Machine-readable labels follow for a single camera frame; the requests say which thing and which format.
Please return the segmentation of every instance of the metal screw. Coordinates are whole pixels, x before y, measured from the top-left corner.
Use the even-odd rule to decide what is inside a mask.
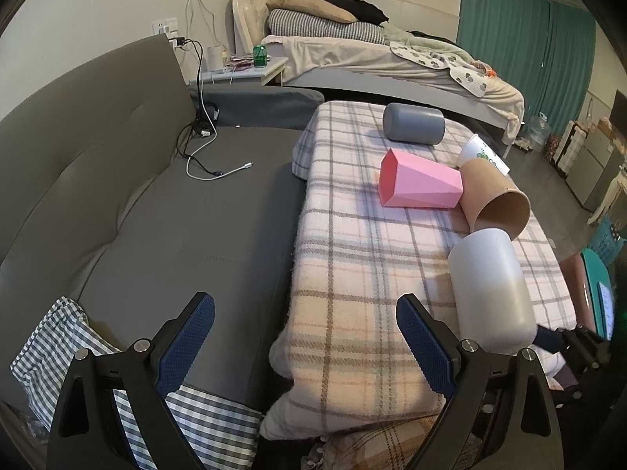
[[[472,339],[464,339],[462,341],[462,348],[470,353],[473,353],[479,349],[479,345]]]
[[[87,358],[87,355],[89,355],[89,351],[86,348],[78,348],[78,350],[74,352],[74,358],[76,360],[83,360]]]
[[[148,339],[140,339],[133,345],[133,350],[135,351],[146,351],[148,348],[150,348],[150,341]]]
[[[535,351],[531,348],[523,348],[522,350],[520,350],[520,353],[527,360],[535,360]]]

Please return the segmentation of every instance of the cardboard box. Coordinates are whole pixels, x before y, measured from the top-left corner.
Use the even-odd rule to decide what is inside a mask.
[[[612,129],[612,124],[610,122],[605,122],[604,120],[599,120],[596,127],[607,136],[608,139],[612,139],[614,131]]]

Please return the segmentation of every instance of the black cable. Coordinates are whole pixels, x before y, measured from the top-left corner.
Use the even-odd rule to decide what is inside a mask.
[[[182,41],[177,40],[177,45],[183,46],[183,45],[186,45],[188,43],[192,44],[192,46],[194,47],[194,51],[196,53],[196,56],[198,57],[198,71],[196,72],[196,89],[198,91],[198,108],[196,109],[196,117],[194,118],[194,120],[192,122],[188,123],[179,132],[179,135],[176,138],[176,151],[179,153],[179,155],[183,159],[185,159],[185,160],[192,160],[193,162],[195,162],[200,167],[200,169],[202,169],[208,175],[212,175],[213,177],[219,177],[224,172],[220,172],[220,171],[218,171],[218,172],[210,172],[207,168],[205,168],[203,163],[201,163],[196,157],[194,157],[193,155],[187,153],[187,147],[188,147],[189,142],[190,142],[190,140],[192,138],[192,134],[195,133],[195,134],[198,134],[200,136],[202,131],[203,131],[203,110],[202,110],[203,101],[200,100],[200,97],[201,97],[200,73],[201,73],[201,66],[202,66],[202,63],[203,63],[203,45],[200,42],[198,42],[197,40],[192,40],[192,39],[183,39]],[[198,52],[198,48],[196,47],[196,45],[200,46],[200,52]],[[181,140],[181,134],[183,134],[183,132],[187,128],[189,128],[189,133],[187,133],[187,138],[185,140],[185,147],[183,148],[183,151],[181,152],[181,149],[179,147],[179,142]]]

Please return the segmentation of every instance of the teal basket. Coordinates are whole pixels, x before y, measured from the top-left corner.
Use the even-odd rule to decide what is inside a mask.
[[[598,254],[606,267],[618,257],[625,243],[625,239],[622,237],[618,240],[614,240],[610,225],[611,222],[609,218],[603,217],[599,223],[599,227],[596,229],[596,232],[587,245],[588,249],[592,249]]]

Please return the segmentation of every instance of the white cup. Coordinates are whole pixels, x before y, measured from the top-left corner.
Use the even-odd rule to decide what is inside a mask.
[[[507,233],[497,228],[471,233],[449,253],[448,268],[460,339],[510,355],[533,342],[534,308]]]
[[[468,140],[468,143],[464,145],[462,151],[457,156],[457,167],[459,168],[469,160],[476,157],[487,159],[504,175],[509,173],[507,164],[505,164],[501,158],[485,144],[478,134],[473,134],[473,136]]]
[[[221,45],[216,45],[207,48],[207,70],[217,71],[225,66],[224,53],[225,49]]]

